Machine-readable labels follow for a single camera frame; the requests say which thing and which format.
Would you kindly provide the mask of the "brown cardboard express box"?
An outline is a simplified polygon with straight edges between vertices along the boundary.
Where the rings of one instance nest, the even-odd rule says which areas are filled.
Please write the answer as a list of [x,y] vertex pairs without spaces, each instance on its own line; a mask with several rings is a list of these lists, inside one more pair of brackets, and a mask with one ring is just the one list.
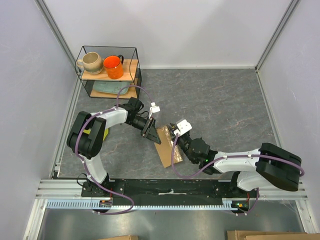
[[173,141],[171,140],[171,134],[168,125],[164,125],[156,129],[156,132],[160,138],[161,144],[155,143],[155,149],[160,158],[160,161],[164,168],[168,168],[172,165],[171,156],[173,149]]

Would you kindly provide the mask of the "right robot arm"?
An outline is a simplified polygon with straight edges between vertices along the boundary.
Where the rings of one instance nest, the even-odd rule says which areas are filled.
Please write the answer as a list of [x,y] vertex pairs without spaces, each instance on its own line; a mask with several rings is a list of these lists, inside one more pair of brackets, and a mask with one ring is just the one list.
[[208,175],[233,172],[229,191],[235,197],[254,189],[275,187],[288,192],[299,189],[305,174],[302,159],[272,143],[244,152],[212,150],[202,138],[191,138],[191,124],[185,119],[168,125],[174,147],[179,147],[199,172]]

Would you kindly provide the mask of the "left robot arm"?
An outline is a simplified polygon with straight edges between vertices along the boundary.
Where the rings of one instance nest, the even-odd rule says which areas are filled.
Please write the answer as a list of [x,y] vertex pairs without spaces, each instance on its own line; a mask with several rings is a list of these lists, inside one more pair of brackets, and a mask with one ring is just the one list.
[[100,151],[103,145],[105,130],[120,124],[130,125],[140,130],[143,138],[161,143],[157,133],[156,120],[149,111],[148,117],[139,113],[144,104],[137,98],[131,97],[127,103],[114,106],[103,112],[78,113],[66,140],[67,146],[80,156],[87,171],[87,178],[94,182],[92,191],[99,197],[106,196],[110,191],[109,175],[103,167]]

